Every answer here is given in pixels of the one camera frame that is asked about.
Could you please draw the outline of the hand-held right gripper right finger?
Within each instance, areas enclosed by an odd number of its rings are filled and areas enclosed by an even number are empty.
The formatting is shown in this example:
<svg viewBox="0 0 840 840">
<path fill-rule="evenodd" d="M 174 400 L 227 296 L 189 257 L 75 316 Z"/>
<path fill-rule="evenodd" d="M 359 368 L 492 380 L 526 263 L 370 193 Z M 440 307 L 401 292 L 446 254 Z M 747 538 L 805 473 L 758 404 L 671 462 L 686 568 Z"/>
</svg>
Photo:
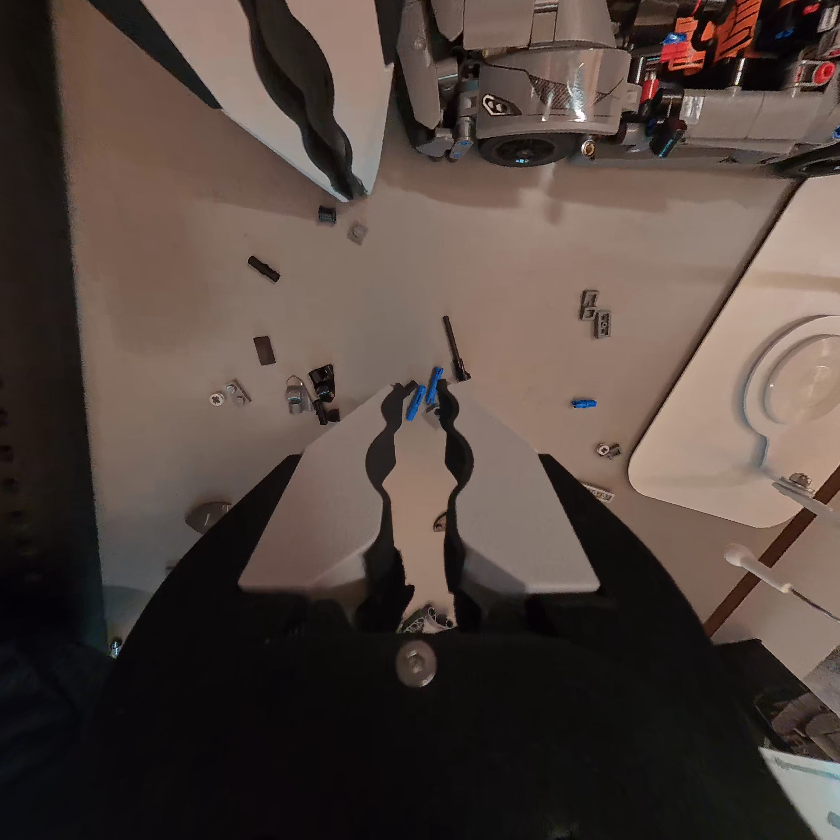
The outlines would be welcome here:
<svg viewBox="0 0 840 840">
<path fill-rule="evenodd" d="M 438 387 L 445 465 L 449 591 L 495 601 L 590 595 L 601 586 L 537 451 L 476 399 L 470 383 Z"/>
</svg>

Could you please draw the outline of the grey curved lego panel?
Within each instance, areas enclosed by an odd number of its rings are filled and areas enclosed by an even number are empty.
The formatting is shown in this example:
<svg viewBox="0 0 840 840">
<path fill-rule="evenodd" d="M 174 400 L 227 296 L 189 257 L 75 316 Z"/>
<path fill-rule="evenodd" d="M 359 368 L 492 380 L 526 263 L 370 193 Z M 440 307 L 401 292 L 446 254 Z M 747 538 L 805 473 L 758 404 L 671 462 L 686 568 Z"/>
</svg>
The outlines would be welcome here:
<svg viewBox="0 0 840 840">
<path fill-rule="evenodd" d="M 224 500 L 202 502 L 186 513 L 184 522 L 189 529 L 204 535 L 230 511 L 232 506 L 230 502 Z"/>
</svg>

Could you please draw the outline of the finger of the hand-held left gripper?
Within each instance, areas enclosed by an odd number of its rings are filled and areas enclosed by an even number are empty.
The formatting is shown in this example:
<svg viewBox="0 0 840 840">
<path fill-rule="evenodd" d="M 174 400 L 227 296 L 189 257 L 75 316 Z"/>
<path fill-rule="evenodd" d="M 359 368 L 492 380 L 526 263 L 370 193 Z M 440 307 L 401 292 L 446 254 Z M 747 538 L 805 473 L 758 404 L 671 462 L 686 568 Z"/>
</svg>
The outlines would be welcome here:
<svg viewBox="0 0 840 840">
<path fill-rule="evenodd" d="M 353 198 L 311 157 L 300 114 L 271 97 L 255 62 L 248 16 L 236 1 L 146 1 L 143 5 L 224 114 L 283 161 L 341 202 Z"/>
<path fill-rule="evenodd" d="M 370 194 L 394 78 L 393 2 L 276 2 L 277 150 L 329 194 Z"/>
</svg>

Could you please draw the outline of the black lego axle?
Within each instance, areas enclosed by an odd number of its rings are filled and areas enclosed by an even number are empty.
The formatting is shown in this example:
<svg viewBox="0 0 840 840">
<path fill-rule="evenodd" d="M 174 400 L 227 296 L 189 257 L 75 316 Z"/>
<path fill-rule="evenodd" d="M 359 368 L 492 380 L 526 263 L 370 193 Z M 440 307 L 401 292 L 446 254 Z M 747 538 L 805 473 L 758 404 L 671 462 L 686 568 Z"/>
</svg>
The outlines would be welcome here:
<svg viewBox="0 0 840 840">
<path fill-rule="evenodd" d="M 455 376 L 455 380 L 457 382 L 467 382 L 471 376 L 467 372 L 465 363 L 459 353 L 459 348 L 456 342 L 455 333 L 452 327 L 452 323 L 448 315 L 444 315 L 442 317 L 442 323 L 444 327 L 444 332 L 448 344 L 448 350 L 450 354 L 450 361 L 451 361 L 451 368 Z"/>
</svg>

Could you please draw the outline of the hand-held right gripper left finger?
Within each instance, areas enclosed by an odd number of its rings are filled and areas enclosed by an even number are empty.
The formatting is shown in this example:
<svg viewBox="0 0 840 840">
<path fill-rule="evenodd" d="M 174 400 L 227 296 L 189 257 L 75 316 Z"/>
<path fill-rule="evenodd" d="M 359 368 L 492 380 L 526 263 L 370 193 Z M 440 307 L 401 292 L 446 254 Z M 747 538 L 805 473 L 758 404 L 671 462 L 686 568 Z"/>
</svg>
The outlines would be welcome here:
<svg viewBox="0 0 840 840">
<path fill-rule="evenodd" d="M 384 488 L 415 383 L 388 385 L 310 444 L 239 577 L 245 592 L 339 603 L 359 629 L 396 629 L 413 598 Z"/>
</svg>

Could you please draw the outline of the black lego connector piece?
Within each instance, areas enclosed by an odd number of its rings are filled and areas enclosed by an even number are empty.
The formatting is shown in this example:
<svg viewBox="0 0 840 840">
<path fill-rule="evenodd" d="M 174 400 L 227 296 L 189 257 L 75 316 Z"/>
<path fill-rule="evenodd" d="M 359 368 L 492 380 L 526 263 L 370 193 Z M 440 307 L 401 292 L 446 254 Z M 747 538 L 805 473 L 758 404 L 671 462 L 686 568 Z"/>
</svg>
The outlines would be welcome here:
<svg viewBox="0 0 840 840">
<path fill-rule="evenodd" d="M 335 379 L 332 364 L 325 364 L 308 374 L 312 385 L 311 404 L 322 426 L 340 421 L 340 410 L 333 404 L 335 400 Z"/>
</svg>

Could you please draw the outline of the grey holed lego liftarm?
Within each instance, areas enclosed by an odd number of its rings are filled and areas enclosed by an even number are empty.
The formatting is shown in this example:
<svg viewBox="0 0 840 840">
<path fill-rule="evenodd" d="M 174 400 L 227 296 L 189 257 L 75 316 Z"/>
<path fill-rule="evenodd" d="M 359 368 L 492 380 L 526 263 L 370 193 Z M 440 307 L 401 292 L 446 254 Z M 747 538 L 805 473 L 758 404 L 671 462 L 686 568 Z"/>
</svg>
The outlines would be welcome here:
<svg viewBox="0 0 840 840">
<path fill-rule="evenodd" d="M 396 632 L 398 634 L 439 634 L 456 628 L 456 622 L 446 613 L 428 603 L 406 616 Z"/>
</svg>

